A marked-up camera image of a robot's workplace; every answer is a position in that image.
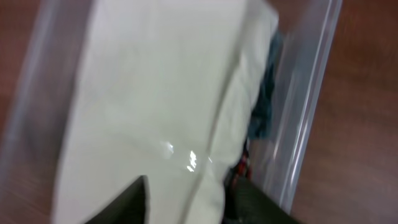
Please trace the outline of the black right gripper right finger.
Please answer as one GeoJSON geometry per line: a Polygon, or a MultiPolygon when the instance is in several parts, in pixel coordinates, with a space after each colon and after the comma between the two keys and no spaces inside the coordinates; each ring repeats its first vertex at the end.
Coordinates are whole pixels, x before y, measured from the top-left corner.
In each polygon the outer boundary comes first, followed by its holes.
{"type": "Polygon", "coordinates": [[[222,224],[298,224],[250,180],[238,177],[224,186],[222,224]]]}

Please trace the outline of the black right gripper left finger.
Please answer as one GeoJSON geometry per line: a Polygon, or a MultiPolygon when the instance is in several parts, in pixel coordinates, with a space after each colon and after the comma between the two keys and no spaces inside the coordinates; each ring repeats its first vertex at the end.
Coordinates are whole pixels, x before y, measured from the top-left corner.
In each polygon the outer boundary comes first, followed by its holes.
{"type": "Polygon", "coordinates": [[[142,175],[85,224],[145,224],[147,177],[142,175]]]}

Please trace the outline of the red navy plaid shirt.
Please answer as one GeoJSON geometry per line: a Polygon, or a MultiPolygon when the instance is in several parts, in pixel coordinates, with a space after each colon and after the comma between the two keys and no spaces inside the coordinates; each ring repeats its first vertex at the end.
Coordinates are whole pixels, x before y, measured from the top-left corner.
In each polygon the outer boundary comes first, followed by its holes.
{"type": "Polygon", "coordinates": [[[231,187],[236,183],[238,177],[243,177],[245,179],[251,179],[252,168],[251,161],[249,157],[249,140],[245,140],[243,144],[243,150],[238,163],[230,168],[224,179],[224,186],[231,187]]]}

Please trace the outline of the blue denim jeans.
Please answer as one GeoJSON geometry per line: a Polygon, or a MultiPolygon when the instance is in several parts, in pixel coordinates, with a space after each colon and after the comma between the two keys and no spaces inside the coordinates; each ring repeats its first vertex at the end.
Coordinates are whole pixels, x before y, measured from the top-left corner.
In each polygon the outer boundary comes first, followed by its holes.
{"type": "Polygon", "coordinates": [[[277,31],[270,44],[264,76],[260,85],[257,102],[251,113],[248,126],[248,139],[265,139],[271,127],[272,95],[275,88],[275,73],[283,48],[284,37],[277,31]]]}

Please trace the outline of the cream cloth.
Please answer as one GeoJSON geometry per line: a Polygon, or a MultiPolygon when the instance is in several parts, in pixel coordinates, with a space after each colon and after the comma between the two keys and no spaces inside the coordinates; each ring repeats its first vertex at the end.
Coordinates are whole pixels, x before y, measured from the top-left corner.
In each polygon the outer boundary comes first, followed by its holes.
{"type": "Polygon", "coordinates": [[[52,222],[144,175],[146,223],[220,223],[278,23],[265,1],[95,1],[52,222]]]}

